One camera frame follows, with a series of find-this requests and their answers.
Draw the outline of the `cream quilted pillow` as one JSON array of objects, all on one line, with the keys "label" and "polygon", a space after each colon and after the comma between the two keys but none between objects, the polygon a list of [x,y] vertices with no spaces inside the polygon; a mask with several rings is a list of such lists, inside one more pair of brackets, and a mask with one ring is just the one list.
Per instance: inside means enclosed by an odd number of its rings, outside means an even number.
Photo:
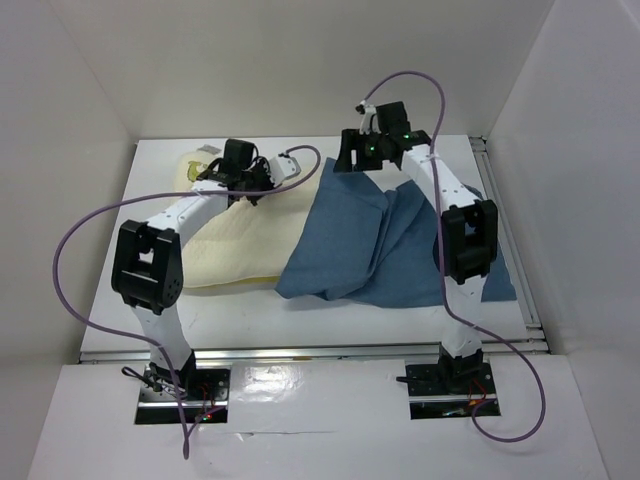
[{"label": "cream quilted pillow", "polygon": [[310,178],[252,205],[242,199],[214,217],[182,251],[184,287],[199,289],[279,279],[297,246],[318,190],[322,170],[302,167]]}]

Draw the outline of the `blue fabric pillowcase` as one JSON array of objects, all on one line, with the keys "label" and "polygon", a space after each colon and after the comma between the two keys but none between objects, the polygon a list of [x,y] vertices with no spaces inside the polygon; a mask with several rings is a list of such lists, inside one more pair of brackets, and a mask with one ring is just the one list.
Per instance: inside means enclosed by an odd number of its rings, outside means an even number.
[{"label": "blue fabric pillowcase", "polygon": [[383,191],[327,159],[300,240],[276,286],[285,299],[348,299],[381,308],[442,303],[436,214],[412,182]]}]

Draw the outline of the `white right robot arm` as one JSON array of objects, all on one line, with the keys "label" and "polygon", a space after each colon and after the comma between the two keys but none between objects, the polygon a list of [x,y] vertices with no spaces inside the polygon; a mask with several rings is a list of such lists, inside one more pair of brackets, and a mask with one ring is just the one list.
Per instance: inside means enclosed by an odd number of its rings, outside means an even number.
[{"label": "white right robot arm", "polygon": [[472,317],[480,311],[486,278],[498,254],[497,206],[458,179],[438,155],[435,138],[411,127],[403,102],[375,106],[363,100],[356,110],[361,124],[342,131],[335,172],[377,171],[391,162],[436,212],[434,256],[450,323],[439,344],[434,374],[412,384],[467,393],[483,367],[482,343]]}]

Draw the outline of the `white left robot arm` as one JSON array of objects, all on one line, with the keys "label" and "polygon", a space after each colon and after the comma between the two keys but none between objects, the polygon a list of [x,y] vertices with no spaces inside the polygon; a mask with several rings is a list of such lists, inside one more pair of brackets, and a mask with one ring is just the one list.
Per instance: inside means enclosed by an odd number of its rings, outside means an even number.
[{"label": "white left robot arm", "polygon": [[176,399],[193,394],[198,377],[177,309],[184,286],[183,247],[247,192],[274,187],[268,162],[257,155],[255,144],[230,139],[187,196],[145,221],[127,220],[119,228],[111,287],[152,340],[151,372]]}]

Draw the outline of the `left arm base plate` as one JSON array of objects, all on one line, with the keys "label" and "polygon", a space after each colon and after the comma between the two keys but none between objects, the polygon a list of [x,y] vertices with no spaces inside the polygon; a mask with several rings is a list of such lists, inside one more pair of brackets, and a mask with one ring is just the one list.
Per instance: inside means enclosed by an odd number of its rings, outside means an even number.
[{"label": "left arm base plate", "polygon": [[130,367],[121,372],[140,381],[136,425],[179,424],[176,399],[182,400],[188,424],[199,420],[202,424],[222,424],[228,420],[231,367],[197,368],[186,387],[175,390],[167,380],[154,375],[146,366],[141,373]]}]

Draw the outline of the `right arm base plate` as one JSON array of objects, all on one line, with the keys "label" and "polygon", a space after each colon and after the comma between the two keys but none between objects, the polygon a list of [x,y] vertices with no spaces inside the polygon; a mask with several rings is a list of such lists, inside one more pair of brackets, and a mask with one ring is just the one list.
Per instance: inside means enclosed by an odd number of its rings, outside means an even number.
[{"label": "right arm base plate", "polygon": [[488,362],[467,379],[448,385],[436,364],[408,364],[395,380],[404,385],[409,397],[412,420],[471,417],[480,406],[478,417],[501,415],[493,372]]}]

